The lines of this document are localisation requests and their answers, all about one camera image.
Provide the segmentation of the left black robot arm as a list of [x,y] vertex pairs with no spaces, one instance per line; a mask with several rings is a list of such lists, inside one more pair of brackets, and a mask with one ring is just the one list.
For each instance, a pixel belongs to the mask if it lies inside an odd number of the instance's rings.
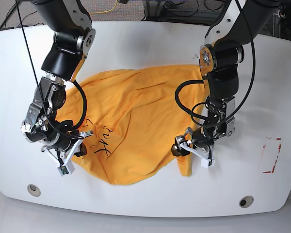
[[[201,80],[189,80],[175,91],[176,104],[199,126],[193,131],[187,128],[183,135],[176,136],[171,147],[175,157],[194,154],[206,163],[214,164],[212,155],[216,140],[231,136],[235,131],[235,94],[239,89],[238,65],[244,60],[244,48],[251,45],[252,77],[255,78],[254,38],[269,20],[279,0],[228,0],[216,22],[208,29],[205,43],[200,47],[199,68]],[[180,91],[192,84],[207,82],[209,95],[204,102],[192,109],[179,99]]]

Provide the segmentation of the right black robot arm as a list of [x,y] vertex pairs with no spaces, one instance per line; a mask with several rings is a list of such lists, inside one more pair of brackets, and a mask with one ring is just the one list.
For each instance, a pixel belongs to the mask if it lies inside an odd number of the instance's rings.
[[[31,143],[40,141],[47,151],[55,150],[54,159],[60,169],[67,167],[73,155],[83,156],[83,140],[87,133],[79,127],[87,113],[85,92],[76,81],[96,31],[89,13],[79,0],[32,0],[31,4],[53,30],[53,44],[41,69],[46,76],[36,81],[34,98],[22,123],[21,132]],[[81,94],[81,117],[58,122],[57,111],[66,101],[65,82],[71,82]]]

